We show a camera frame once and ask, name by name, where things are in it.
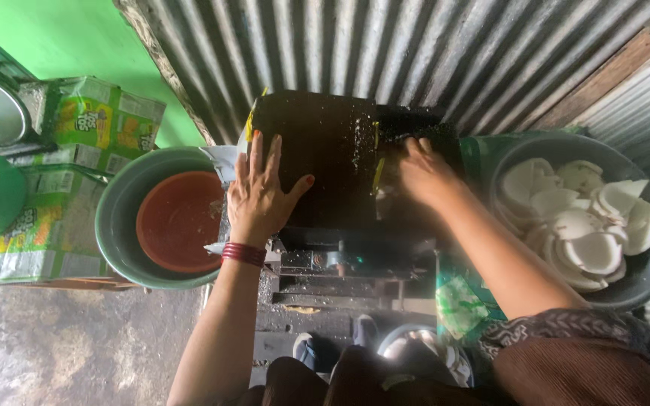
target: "orange plastic bowl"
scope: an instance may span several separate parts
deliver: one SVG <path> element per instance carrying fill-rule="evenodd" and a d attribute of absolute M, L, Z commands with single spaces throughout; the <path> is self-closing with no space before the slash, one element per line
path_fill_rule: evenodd
<path fill-rule="evenodd" d="M 225 192 L 211 172 L 171 176 L 155 186 L 137 213 L 137 239 L 149 258 L 170 271 L 206 272 L 220 256 L 204 245 L 217 242 Z"/>

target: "yellow tape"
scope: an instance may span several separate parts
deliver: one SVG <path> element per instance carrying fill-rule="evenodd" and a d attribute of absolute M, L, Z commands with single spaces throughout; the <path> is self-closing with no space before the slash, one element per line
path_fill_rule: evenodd
<path fill-rule="evenodd" d="M 267 86 L 265 86 L 260 96 L 265 96 L 267 94 L 267 89 Z M 245 140 L 247 142 L 252 142 L 252 113 L 255 111 L 256 106 L 257 100 L 255 100 L 255 103 L 252 105 L 252 108 L 250 109 L 250 115 L 247 116 L 247 121 L 245 122 Z"/>
<path fill-rule="evenodd" d="M 377 151 L 380 140 L 380 121 L 373 121 L 373 125 L 375 126 L 375 151 Z"/>
<path fill-rule="evenodd" d="M 378 162 L 378 168 L 375 169 L 375 178 L 373 178 L 373 195 L 378 194 L 380 175 L 383 173 L 384 166 L 385 166 L 385 158 L 380 158 L 380 161 Z"/>

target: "green wall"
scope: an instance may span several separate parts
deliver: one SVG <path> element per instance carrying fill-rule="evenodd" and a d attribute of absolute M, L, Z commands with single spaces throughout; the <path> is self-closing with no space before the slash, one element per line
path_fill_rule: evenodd
<path fill-rule="evenodd" d="M 95 75 L 167 103 L 159 147 L 205 145 L 111 0 L 0 0 L 0 46 L 40 79 Z"/>

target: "woman's left hand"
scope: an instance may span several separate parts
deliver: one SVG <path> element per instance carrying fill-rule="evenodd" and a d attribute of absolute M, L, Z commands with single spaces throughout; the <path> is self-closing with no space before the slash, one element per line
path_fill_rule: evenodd
<path fill-rule="evenodd" d="M 282 230 L 300 197 L 315 182 L 314 176 L 305 175 L 285 194 L 278 176 L 281 150 L 282 137 L 275 135 L 263 170 L 262 133 L 255 130 L 249 162 L 247 154 L 238 156 L 235 181 L 228 190 L 230 242 L 264 248 L 270 235 Z"/>

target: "concrete floor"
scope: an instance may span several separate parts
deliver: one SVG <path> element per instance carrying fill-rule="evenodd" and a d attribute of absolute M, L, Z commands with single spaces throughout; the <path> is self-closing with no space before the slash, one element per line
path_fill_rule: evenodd
<path fill-rule="evenodd" d="M 164 404 L 202 289 L 0 287 L 0 405 Z"/>

